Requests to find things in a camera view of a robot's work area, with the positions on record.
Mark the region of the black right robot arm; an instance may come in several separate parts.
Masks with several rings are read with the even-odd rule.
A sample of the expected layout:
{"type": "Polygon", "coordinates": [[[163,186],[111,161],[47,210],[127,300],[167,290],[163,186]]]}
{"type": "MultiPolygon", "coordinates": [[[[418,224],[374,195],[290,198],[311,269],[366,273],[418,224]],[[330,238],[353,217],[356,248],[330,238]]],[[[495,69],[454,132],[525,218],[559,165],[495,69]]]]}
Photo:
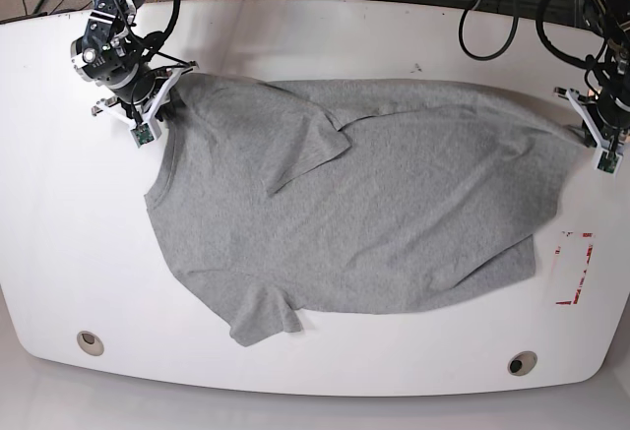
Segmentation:
{"type": "Polygon", "coordinates": [[[181,0],[173,0],[162,31],[145,36],[134,32],[140,8],[147,0],[92,0],[84,34],[71,44],[71,61],[78,75],[107,88],[92,108],[127,125],[139,147],[158,140],[159,123],[170,104],[170,92],[181,76],[198,67],[163,53],[179,18],[181,0]]]}

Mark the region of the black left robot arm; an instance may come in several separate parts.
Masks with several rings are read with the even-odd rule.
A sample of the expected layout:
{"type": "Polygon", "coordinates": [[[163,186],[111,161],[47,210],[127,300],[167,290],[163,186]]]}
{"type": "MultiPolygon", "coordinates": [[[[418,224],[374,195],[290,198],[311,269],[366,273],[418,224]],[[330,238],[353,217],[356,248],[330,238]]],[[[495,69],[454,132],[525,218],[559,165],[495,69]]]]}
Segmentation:
{"type": "Polygon", "coordinates": [[[546,9],[552,0],[540,0],[535,29],[542,45],[562,62],[584,71],[588,84],[593,76],[598,87],[581,94],[556,88],[582,119],[585,143],[595,149],[593,168],[615,175],[629,151],[629,0],[582,0],[587,29],[602,39],[597,55],[571,56],[552,44],[544,31],[546,9]]]}

